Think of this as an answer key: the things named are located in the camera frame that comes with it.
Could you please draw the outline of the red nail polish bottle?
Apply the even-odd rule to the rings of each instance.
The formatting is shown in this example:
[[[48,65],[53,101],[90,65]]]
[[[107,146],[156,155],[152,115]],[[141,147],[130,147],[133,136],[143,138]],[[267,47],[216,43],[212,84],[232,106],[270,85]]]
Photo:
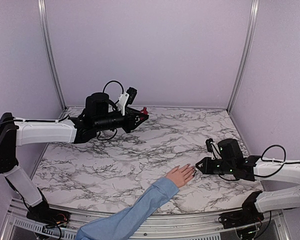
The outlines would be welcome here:
[[[143,109],[140,111],[142,114],[148,115],[148,111],[146,107],[143,107]]]

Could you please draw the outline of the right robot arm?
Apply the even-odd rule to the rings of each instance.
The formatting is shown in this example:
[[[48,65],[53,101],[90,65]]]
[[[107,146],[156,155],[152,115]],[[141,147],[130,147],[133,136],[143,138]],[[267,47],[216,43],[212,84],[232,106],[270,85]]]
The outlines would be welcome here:
[[[257,214],[273,210],[300,208],[300,160],[265,158],[264,155],[244,157],[236,139],[227,138],[215,143],[206,140],[206,156],[195,167],[204,175],[232,175],[236,181],[275,181],[294,184],[294,187],[275,191],[255,191],[242,204],[237,219],[248,224]]]

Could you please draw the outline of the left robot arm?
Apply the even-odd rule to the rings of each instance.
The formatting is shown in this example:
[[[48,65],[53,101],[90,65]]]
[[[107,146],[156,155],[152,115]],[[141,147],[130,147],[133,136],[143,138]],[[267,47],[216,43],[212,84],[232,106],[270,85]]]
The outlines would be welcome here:
[[[105,92],[96,92],[85,100],[85,108],[77,117],[55,120],[17,118],[10,112],[0,118],[0,174],[29,204],[30,212],[43,223],[53,219],[53,211],[41,191],[25,173],[16,157],[16,148],[28,144],[83,144],[99,137],[103,131],[135,130],[148,118],[146,108],[136,110],[129,105],[136,97],[129,88],[114,103]]]

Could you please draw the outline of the blue sleeved forearm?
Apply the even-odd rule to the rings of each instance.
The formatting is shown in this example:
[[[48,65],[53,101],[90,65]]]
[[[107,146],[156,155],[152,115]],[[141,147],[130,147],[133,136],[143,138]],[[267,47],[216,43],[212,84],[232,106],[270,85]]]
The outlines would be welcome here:
[[[109,217],[93,220],[79,228],[77,240],[127,240],[158,208],[179,192],[166,177],[154,182],[134,203]]]

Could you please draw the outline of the mannequin hand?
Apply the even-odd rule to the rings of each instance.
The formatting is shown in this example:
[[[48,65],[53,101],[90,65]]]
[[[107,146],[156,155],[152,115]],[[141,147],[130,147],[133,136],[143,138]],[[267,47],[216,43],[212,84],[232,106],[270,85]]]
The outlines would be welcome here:
[[[181,188],[194,178],[195,172],[195,167],[190,164],[182,167],[178,165],[170,170],[165,177],[172,181],[178,188]]]

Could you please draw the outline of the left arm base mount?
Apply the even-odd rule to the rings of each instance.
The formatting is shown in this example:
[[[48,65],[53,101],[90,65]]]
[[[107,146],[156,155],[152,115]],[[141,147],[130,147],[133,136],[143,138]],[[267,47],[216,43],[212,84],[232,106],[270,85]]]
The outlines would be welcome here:
[[[44,223],[49,227],[66,227],[69,222],[70,213],[68,211],[49,209],[40,213],[27,212],[26,217],[36,222]]]

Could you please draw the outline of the left aluminium frame post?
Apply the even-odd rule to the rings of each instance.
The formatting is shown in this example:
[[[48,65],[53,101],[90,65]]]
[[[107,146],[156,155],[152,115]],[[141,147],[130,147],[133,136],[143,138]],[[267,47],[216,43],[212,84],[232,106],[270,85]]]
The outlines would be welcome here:
[[[57,71],[54,53],[53,53],[51,37],[49,32],[49,23],[48,23],[47,11],[46,11],[46,1],[38,0],[37,3],[38,3],[39,18],[40,18],[43,42],[46,51],[49,70],[51,73],[53,85],[56,91],[56,96],[60,108],[62,109],[62,111],[65,111],[67,109],[67,106],[62,92],[61,83],[59,80],[58,71]]]

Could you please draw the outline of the aluminium frame post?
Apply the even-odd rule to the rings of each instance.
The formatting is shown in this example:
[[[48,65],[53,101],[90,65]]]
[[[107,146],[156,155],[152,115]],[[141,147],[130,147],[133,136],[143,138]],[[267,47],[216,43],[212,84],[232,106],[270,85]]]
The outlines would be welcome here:
[[[250,7],[250,14],[248,19],[246,37],[243,45],[242,55],[239,62],[239,67],[236,73],[234,85],[232,88],[232,92],[230,95],[230,99],[226,108],[226,111],[229,115],[232,114],[232,111],[235,107],[235,103],[239,94],[240,86],[243,82],[245,68],[249,59],[250,51],[252,49],[256,25],[257,25],[257,18],[259,12],[260,1],[259,0],[252,0],[251,7]]]
[[[61,83],[59,80],[58,71],[57,71],[54,53],[53,53],[51,37],[49,32],[49,23],[48,23],[47,11],[46,11],[46,1],[38,0],[37,3],[38,3],[39,18],[40,18],[43,42],[46,51],[49,70],[51,73],[53,85],[56,91],[56,96],[60,108],[62,109],[62,111],[65,111],[67,109],[67,106],[62,92]]]

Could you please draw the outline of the right aluminium frame post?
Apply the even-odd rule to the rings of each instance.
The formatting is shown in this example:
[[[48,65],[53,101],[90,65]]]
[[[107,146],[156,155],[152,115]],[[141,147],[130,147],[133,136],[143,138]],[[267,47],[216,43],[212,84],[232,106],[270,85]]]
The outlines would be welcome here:
[[[232,114],[232,111],[235,107],[235,103],[239,94],[240,86],[243,82],[245,68],[249,59],[250,51],[252,49],[256,25],[257,25],[257,18],[259,12],[260,1],[259,0],[252,0],[251,7],[250,7],[250,14],[248,19],[246,37],[243,45],[242,55],[239,62],[239,67],[236,73],[234,85],[232,88],[232,92],[230,95],[230,99],[226,108],[226,111],[229,115]]]

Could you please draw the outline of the front aluminium rail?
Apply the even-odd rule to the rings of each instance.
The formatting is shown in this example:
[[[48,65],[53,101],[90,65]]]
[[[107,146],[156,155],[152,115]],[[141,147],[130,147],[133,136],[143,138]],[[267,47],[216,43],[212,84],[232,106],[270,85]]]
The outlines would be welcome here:
[[[19,199],[12,199],[0,240],[36,240],[40,237],[56,240],[62,233],[64,240],[73,240],[77,229],[94,219],[108,217],[98,212],[54,205],[53,208],[69,212],[68,224],[60,229],[45,229],[44,224],[27,219],[27,209]],[[133,240],[289,240],[291,236],[280,210],[264,214],[262,223],[253,223],[229,229],[223,228],[218,218],[220,211],[193,214],[152,215],[131,237]]]

